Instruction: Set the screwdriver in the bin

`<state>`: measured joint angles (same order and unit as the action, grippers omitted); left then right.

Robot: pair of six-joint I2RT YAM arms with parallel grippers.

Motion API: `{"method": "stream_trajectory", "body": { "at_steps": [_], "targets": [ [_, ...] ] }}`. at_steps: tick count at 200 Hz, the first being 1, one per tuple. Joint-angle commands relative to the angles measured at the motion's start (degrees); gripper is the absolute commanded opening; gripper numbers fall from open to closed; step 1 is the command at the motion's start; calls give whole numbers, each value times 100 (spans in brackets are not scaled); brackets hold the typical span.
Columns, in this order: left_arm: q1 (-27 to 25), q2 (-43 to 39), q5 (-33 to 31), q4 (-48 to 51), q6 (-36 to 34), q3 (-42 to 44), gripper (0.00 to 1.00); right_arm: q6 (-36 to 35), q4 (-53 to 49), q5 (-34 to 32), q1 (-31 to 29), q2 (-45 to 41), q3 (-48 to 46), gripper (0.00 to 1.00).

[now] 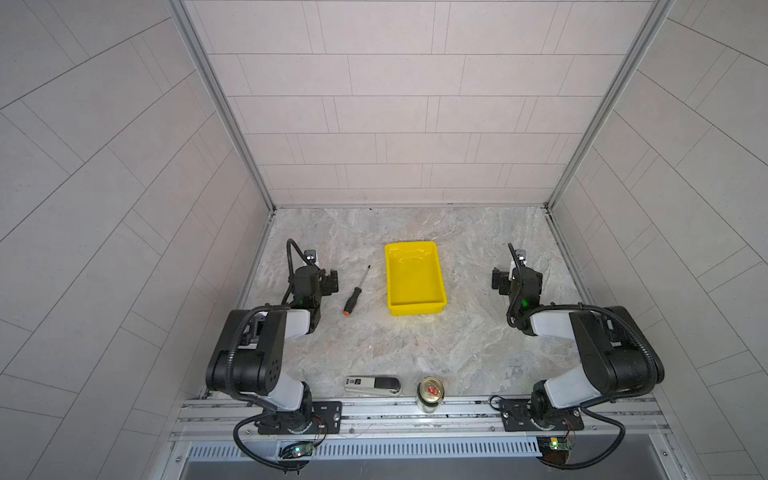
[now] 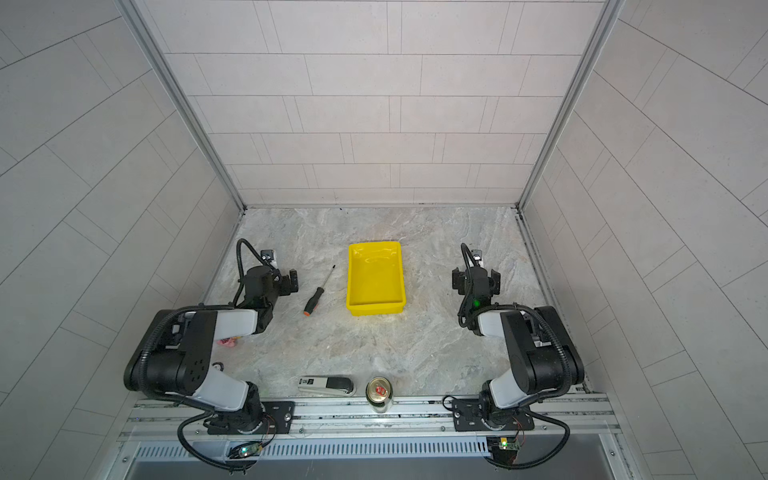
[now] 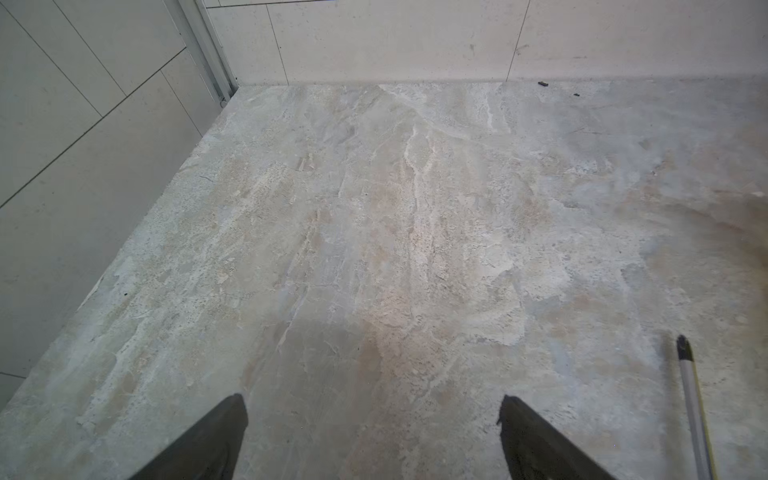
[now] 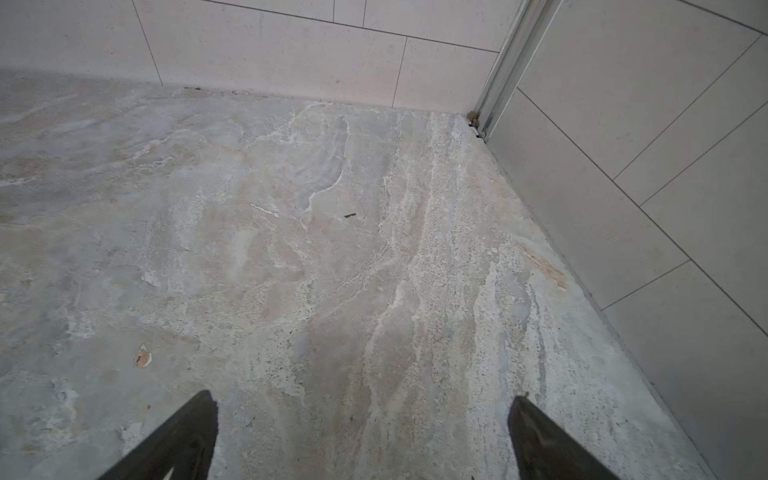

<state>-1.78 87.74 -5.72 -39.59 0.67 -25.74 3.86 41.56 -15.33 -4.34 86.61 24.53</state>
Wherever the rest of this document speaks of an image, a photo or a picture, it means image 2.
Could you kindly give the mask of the black orange handled screwdriver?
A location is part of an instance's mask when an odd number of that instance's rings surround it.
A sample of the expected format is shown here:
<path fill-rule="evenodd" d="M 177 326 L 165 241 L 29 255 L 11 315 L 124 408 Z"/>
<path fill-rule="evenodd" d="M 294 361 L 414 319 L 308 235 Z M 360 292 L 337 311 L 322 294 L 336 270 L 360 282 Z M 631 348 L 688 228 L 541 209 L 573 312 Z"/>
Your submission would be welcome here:
<path fill-rule="evenodd" d="M 323 283 L 319 287 L 316 288 L 316 290 L 313 293 L 313 295 L 306 302 L 304 310 L 303 310 L 303 314 L 305 316 L 311 316 L 312 313 L 317 308 L 317 305 L 318 305 L 322 295 L 325 293 L 326 284 L 327 284 L 328 280 L 331 278 L 331 276 L 333 275 L 335 269 L 336 269 L 336 265 L 333 265 L 331 270 L 330 270 L 330 272 L 328 273 L 328 275 L 326 276 L 325 280 L 323 281 Z"/>

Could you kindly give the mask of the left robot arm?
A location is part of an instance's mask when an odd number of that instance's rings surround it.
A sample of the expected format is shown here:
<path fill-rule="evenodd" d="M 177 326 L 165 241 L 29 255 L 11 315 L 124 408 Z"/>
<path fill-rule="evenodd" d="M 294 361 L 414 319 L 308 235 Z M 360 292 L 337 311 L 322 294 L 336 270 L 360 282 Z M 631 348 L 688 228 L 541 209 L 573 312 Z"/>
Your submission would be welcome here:
<path fill-rule="evenodd" d="M 287 434 L 295 404 L 262 401 L 254 383 L 215 368 L 211 356 L 220 340 L 263 333 L 277 299 L 299 291 L 297 272 L 252 267 L 239 291 L 245 297 L 238 306 L 159 311 L 126 366 L 124 385 L 150 399 L 201 410 L 210 435 Z"/>

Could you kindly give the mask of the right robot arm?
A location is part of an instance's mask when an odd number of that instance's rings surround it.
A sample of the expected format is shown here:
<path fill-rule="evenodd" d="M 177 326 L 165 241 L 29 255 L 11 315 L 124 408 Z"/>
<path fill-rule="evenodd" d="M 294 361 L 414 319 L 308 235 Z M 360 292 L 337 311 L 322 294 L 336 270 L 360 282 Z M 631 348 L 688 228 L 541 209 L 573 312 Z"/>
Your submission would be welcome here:
<path fill-rule="evenodd" d="M 483 384 L 478 400 L 456 410 L 487 430 L 527 428 L 521 417 L 530 405 L 557 398 L 584 381 L 585 368 L 557 310 L 552 306 L 500 304 L 500 273 L 470 265 L 451 272 L 462 296 L 458 323 L 477 336 L 500 338 L 509 368 Z"/>

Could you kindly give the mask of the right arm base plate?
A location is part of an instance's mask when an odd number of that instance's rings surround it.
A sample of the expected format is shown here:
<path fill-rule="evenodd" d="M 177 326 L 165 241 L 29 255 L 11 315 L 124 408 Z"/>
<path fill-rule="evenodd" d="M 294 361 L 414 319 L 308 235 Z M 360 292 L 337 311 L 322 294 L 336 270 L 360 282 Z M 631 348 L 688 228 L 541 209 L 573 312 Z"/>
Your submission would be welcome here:
<path fill-rule="evenodd" d="M 460 399 L 448 396 L 443 406 L 451 412 L 456 432 L 518 432 L 535 428 L 532 418 L 512 410 L 496 412 L 496 416 L 483 417 L 482 403 L 478 398 Z"/>

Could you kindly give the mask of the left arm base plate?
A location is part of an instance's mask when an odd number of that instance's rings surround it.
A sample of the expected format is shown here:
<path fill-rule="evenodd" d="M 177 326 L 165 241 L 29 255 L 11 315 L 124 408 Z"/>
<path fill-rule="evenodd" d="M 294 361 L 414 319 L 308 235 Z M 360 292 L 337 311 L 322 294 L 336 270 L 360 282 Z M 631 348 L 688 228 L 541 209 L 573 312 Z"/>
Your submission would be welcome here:
<path fill-rule="evenodd" d="M 292 401 L 246 401 L 240 410 L 216 412 L 203 425 L 209 435 L 287 434 L 295 406 Z"/>

